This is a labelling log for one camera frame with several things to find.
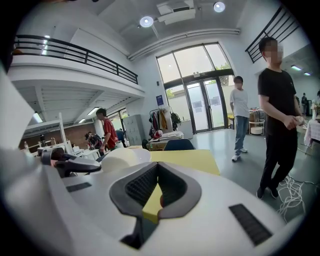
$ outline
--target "chair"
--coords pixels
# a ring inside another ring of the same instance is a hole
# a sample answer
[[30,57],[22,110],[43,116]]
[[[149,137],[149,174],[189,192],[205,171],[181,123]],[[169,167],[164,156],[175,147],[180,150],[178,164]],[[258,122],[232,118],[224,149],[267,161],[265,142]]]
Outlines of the chair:
[[176,150],[195,150],[194,145],[187,138],[171,139],[164,147],[164,151],[176,151]]

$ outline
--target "blue jeans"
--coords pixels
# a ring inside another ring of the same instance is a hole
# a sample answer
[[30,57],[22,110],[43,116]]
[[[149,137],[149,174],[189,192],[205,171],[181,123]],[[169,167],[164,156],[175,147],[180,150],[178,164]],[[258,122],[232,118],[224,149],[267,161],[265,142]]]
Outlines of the blue jeans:
[[248,130],[249,118],[237,115],[235,117],[235,155],[239,156],[241,153],[241,149],[244,147],[244,139]]

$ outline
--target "hand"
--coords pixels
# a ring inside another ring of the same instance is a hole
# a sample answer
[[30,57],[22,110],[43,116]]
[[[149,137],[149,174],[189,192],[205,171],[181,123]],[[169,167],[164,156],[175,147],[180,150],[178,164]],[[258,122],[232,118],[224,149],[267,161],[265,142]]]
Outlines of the hand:
[[292,130],[299,124],[299,121],[293,115],[286,115],[283,120],[283,124],[288,130]]

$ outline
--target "ventilation duct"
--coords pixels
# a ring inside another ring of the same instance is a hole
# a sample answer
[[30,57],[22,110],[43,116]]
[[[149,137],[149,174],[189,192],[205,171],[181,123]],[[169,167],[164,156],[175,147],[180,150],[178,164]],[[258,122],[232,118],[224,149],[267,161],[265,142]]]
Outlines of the ventilation duct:
[[194,30],[185,33],[175,34],[170,37],[166,37],[162,40],[157,42],[151,43],[148,46],[141,48],[140,50],[136,51],[135,53],[128,56],[128,59],[134,61],[135,59],[150,54],[161,47],[164,47],[168,44],[173,42],[177,42],[182,39],[186,38],[193,38],[193,37],[201,37],[201,36],[208,36],[208,35],[239,35],[240,29],[237,28],[211,28],[211,29],[201,29],[201,30]]
[[163,2],[156,7],[161,14],[161,16],[158,17],[158,21],[164,22],[166,25],[194,19],[196,17],[193,0]]

